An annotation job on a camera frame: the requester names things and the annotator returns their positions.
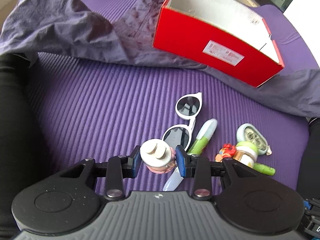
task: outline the barcode sticker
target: barcode sticker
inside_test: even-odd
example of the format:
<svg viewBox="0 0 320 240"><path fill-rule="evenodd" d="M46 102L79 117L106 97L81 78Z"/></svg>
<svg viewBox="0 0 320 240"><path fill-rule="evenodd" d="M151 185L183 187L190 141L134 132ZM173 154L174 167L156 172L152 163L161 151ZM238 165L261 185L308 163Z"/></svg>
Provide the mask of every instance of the barcode sticker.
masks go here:
<svg viewBox="0 0 320 240"><path fill-rule="evenodd" d="M207 46L205 46L202 52L227 62L233 66L237 65L244 58L244 56L236 53L232 49L229 49L211 40L208 42Z"/></svg>

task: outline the white sunglasses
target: white sunglasses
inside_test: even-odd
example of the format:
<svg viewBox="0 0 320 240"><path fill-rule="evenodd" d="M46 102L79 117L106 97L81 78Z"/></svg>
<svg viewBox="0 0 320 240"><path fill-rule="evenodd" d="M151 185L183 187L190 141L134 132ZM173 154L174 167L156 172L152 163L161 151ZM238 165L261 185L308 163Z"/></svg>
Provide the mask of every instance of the white sunglasses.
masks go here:
<svg viewBox="0 0 320 240"><path fill-rule="evenodd" d="M185 151L191 143L192 132L196 124L196 116L202 107L202 93L188 94L181 97L176 103L176 113L184 120L189 120L189 125L176 124L165 131L162 140L173 149L182 145Z"/></svg>

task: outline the person's leg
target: person's leg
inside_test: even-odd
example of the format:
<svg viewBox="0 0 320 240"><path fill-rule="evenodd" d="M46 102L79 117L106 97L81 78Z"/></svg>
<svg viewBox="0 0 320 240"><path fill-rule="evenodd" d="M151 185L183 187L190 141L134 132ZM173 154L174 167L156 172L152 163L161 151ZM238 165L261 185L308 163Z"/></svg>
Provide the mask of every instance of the person's leg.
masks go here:
<svg viewBox="0 0 320 240"><path fill-rule="evenodd" d="M29 64L0 56L0 239L19 230L11 214L15 195L46 176L43 138L23 91Z"/></svg>
<svg viewBox="0 0 320 240"><path fill-rule="evenodd" d="M320 199L320 118L311 120L309 133L300 164L297 192L303 198Z"/></svg>

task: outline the dark lens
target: dark lens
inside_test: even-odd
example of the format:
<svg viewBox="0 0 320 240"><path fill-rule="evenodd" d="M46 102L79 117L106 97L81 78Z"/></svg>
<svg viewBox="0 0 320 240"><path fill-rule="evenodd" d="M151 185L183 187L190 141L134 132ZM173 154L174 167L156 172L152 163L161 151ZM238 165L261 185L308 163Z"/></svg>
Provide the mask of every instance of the dark lens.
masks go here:
<svg viewBox="0 0 320 240"><path fill-rule="evenodd" d="M179 100L177 104L178 111L186 116L192 116L198 112L200 101L195 97L186 97Z"/></svg>
<svg viewBox="0 0 320 240"><path fill-rule="evenodd" d="M189 132L185 128L175 127L167 131L163 140L173 149L180 144L185 149L189 142Z"/></svg>

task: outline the cardboard box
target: cardboard box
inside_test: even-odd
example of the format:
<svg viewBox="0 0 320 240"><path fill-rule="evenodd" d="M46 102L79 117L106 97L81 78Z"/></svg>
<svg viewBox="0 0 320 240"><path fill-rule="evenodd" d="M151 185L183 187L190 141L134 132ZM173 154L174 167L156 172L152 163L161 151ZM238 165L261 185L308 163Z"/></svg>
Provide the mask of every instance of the cardboard box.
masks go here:
<svg viewBox="0 0 320 240"><path fill-rule="evenodd" d="M258 87L284 68L264 19L236 0L165 0L153 46Z"/></svg>

